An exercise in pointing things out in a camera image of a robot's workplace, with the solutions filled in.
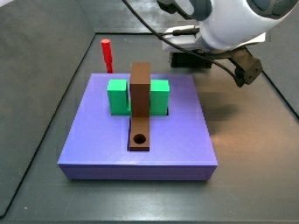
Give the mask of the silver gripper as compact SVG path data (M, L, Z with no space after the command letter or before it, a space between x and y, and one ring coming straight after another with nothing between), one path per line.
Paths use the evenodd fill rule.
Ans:
M173 36L175 31L191 31L192 29L200 29L200 27L197 25L175 26L165 30L165 32L163 33L163 37L172 44L175 44L176 46L181 47L185 50L189 51L199 50L200 52L204 53L216 53L216 54L232 51L241 46L263 43L267 39L267 34L263 33L255 38L252 38L249 41L243 42L236 46L231 46L224 49L217 49L205 43L205 41L201 39L201 34L199 32L196 34Z

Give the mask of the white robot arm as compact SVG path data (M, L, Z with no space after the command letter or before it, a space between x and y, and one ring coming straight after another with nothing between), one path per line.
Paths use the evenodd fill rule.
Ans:
M165 30L165 39L187 50L223 53L245 44L263 42L268 32L288 16L299 0L156 0L169 14L179 13L184 19L197 21L195 35L173 36Z

